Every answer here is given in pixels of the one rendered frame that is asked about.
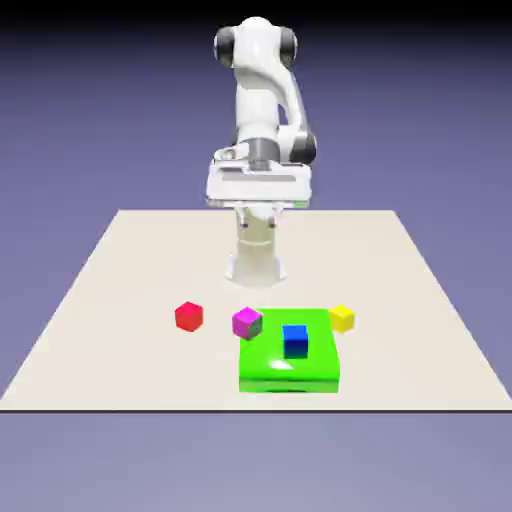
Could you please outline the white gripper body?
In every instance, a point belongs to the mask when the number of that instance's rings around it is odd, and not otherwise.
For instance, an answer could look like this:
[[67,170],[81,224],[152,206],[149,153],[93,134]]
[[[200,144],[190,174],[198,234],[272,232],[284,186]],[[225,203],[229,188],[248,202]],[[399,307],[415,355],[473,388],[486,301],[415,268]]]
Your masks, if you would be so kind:
[[206,200],[215,208],[234,208],[256,203],[286,208],[309,205],[311,168],[304,164],[269,162],[269,169],[254,171],[247,160],[213,160],[210,163]]

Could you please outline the small magenta cube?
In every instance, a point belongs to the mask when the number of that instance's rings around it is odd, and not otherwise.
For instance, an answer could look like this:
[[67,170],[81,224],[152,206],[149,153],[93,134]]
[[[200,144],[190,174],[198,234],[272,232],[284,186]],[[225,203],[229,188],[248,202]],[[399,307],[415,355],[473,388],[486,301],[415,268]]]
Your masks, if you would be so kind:
[[250,307],[236,312],[232,317],[232,331],[239,338],[251,340],[263,327],[263,314]]

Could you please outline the small red cube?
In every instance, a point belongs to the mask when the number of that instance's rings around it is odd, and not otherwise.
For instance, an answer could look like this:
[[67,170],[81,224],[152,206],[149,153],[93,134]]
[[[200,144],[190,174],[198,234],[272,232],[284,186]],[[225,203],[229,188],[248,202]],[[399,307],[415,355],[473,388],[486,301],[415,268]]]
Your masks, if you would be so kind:
[[184,302],[175,309],[174,314],[176,326],[184,331],[194,332],[203,324],[204,311],[198,304]]

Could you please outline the small yellow cube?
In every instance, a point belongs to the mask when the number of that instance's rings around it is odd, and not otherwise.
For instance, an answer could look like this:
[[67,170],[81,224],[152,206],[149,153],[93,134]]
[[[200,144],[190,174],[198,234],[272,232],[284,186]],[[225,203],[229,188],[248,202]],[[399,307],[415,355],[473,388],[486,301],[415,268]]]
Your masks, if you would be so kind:
[[354,328],[355,313],[340,304],[328,310],[331,328],[338,333],[345,333]]

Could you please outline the small blue cube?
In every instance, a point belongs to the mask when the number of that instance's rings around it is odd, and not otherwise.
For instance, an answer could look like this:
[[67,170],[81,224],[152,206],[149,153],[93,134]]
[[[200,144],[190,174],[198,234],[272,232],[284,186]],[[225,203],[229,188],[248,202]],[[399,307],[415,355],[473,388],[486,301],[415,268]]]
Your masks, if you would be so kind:
[[282,339],[285,359],[305,359],[308,357],[309,335],[306,325],[283,325]]

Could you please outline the large green box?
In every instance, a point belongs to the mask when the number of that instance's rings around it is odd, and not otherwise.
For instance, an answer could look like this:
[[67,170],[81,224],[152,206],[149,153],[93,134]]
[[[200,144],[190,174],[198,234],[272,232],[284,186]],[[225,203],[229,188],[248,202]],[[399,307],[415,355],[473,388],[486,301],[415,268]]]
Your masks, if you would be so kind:
[[[240,340],[241,392],[336,393],[340,360],[328,311],[321,308],[261,308],[263,327],[251,340]],[[308,357],[285,359],[282,326],[303,324],[309,335]]]

